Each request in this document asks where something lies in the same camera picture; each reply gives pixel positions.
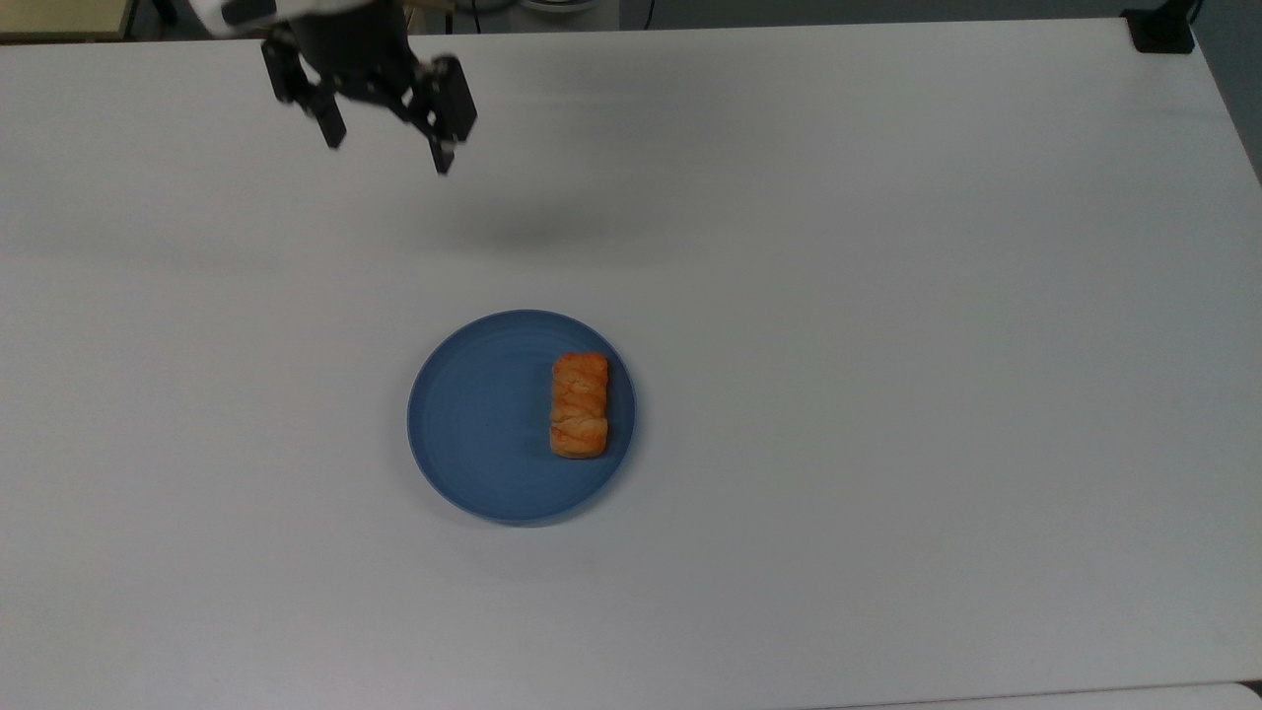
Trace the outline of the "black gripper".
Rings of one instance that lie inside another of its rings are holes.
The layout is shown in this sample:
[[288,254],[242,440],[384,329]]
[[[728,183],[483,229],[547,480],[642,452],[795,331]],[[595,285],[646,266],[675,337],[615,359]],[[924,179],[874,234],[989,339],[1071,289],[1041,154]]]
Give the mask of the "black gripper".
[[440,177],[451,172],[456,148],[468,141],[478,117],[461,61],[453,54],[419,61],[395,1],[290,18],[283,35],[264,38],[261,52],[275,98],[300,107],[332,150],[346,136],[334,95],[401,107],[401,120],[425,137]]

